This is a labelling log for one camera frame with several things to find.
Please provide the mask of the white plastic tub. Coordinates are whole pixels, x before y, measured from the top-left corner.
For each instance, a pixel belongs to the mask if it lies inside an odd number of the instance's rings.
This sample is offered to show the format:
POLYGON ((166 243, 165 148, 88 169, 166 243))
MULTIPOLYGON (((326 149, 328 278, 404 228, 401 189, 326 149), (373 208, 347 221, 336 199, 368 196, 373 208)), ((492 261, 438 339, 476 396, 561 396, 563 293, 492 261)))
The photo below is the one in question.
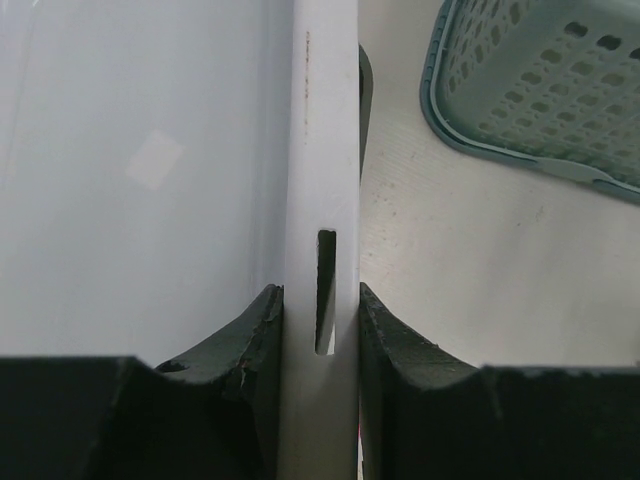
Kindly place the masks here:
POLYGON ((1 361, 157 367, 284 290, 272 479, 358 459, 354 1, 1 5, 1 361))

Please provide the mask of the light teal perforated basket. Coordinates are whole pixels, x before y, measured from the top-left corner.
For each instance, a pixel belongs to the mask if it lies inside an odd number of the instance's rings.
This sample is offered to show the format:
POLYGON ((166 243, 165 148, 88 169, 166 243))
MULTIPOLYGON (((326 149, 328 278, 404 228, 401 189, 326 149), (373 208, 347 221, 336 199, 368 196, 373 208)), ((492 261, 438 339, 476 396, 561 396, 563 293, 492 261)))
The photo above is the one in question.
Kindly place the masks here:
POLYGON ((639 199, 635 1, 446 1, 419 98, 460 152, 639 199))

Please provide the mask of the dark green plastic tray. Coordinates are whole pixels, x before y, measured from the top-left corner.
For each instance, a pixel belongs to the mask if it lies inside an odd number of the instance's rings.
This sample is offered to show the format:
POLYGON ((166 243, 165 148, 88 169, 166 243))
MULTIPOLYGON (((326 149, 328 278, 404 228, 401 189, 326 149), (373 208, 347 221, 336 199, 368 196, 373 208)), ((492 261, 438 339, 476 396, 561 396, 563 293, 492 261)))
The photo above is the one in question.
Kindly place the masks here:
POLYGON ((373 71, 368 55, 359 46, 360 170, 364 168, 373 98, 373 71))

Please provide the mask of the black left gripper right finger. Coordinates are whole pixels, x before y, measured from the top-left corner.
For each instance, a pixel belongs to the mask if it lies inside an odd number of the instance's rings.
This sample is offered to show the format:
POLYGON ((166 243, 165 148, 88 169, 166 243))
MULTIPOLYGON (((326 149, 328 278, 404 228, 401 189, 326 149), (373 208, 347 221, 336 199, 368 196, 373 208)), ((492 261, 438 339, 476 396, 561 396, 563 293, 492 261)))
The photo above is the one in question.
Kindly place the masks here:
POLYGON ((358 316, 366 478, 638 477, 637 368, 476 368, 368 286, 358 316))

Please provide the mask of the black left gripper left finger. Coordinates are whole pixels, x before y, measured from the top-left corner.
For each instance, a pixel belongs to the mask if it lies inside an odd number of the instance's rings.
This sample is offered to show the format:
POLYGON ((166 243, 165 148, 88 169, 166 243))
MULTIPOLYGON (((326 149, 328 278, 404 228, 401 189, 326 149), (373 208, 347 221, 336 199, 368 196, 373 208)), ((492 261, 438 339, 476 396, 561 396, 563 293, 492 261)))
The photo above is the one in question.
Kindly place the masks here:
POLYGON ((134 357, 5 357, 5 479, 272 479, 284 290, 196 346, 134 357))

